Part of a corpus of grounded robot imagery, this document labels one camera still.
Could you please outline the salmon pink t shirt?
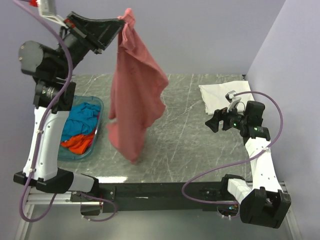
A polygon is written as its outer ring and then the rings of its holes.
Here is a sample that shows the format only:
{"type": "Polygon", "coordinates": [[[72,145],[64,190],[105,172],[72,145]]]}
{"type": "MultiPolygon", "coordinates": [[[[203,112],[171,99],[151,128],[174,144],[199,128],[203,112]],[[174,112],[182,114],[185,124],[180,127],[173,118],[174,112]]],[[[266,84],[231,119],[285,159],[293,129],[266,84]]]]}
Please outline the salmon pink t shirt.
{"type": "Polygon", "coordinates": [[[134,163],[144,146],[145,134],[166,109],[161,100],[169,81],[135,30],[136,18],[127,8],[118,17],[124,27],[118,34],[117,59],[110,91],[108,139],[134,163]]]}

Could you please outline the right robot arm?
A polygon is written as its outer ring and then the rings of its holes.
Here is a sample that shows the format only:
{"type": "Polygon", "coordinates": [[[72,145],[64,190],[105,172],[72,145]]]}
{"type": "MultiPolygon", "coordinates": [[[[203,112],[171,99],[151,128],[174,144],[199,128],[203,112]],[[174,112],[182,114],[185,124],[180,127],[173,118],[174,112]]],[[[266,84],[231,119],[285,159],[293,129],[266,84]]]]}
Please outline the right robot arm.
{"type": "Polygon", "coordinates": [[[231,177],[219,187],[222,198],[233,197],[239,203],[239,215],[243,223],[278,229],[290,206],[291,197],[284,193],[276,177],[269,144],[271,137],[268,128],[263,127],[265,105],[249,100],[245,111],[239,113],[235,103],[215,110],[206,126],[214,133],[230,128],[239,130],[245,149],[251,158],[252,186],[240,177],[231,177]]]}

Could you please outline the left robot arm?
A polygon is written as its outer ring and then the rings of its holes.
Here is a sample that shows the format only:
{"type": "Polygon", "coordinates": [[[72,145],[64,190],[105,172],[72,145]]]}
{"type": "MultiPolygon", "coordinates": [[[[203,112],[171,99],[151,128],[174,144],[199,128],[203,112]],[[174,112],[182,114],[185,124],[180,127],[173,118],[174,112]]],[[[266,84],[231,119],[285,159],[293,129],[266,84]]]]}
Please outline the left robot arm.
{"type": "Polygon", "coordinates": [[[99,197],[98,179],[59,168],[58,153],[75,95],[73,69],[88,52],[101,54],[124,24],[117,18],[89,19],[71,12],[57,35],[57,48],[33,40],[21,45],[21,71],[35,81],[35,119],[29,156],[23,170],[14,175],[14,182],[49,194],[82,192],[88,201],[99,197]]]}

